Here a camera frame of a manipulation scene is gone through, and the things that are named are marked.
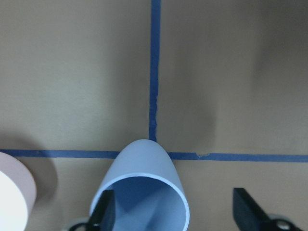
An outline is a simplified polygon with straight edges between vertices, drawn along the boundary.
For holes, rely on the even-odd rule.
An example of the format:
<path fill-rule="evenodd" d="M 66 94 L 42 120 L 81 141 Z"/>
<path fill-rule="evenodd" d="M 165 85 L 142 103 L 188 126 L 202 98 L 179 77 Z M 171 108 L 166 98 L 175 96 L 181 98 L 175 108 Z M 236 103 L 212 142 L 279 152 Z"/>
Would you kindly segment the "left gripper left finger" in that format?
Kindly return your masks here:
<path fill-rule="evenodd" d="M 102 192 L 88 220 L 89 231 L 112 231 L 116 219 L 114 190 Z"/>

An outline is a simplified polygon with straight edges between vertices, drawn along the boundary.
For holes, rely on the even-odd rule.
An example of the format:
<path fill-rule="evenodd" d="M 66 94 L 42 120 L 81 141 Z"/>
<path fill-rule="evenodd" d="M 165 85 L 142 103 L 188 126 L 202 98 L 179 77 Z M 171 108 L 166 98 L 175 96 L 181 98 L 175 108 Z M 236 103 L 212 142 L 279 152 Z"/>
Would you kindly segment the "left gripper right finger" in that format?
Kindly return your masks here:
<path fill-rule="evenodd" d="M 300 231 L 294 223 L 283 218 L 271 218 L 244 188 L 234 188 L 233 219 L 241 231 Z"/>

